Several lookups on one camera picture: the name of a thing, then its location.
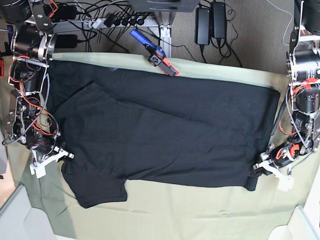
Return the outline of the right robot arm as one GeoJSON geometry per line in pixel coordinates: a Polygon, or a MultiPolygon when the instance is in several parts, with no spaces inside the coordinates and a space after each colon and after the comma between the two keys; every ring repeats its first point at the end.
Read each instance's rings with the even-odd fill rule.
{"type": "Polygon", "coordinates": [[[61,132],[54,116],[47,111],[50,94],[49,62],[56,44],[52,16],[58,5],[51,3],[46,13],[40,0],[2,0],[0,16],[13,25],[10,50],[13,54],[8,69],[11,91],[6,123],[7,138],[2,145],[19,143],[31,151],[32,167],[37,168],[62,159],[73,159],[60,140],[61,132]]]}

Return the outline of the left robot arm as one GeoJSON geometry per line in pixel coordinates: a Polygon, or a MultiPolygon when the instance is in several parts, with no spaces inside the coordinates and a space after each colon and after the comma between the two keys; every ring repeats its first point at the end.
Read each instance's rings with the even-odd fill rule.
{"type": "Polygon", "coordinates": [[[287,140],[270,144],[250,169],[251,177],[275,175],[290,181],[293,169],[320,145],[320,2],[296,0],[294,25],[286,53],[287,73],[291,77],[272,133],[280,130],[287,140]]]}

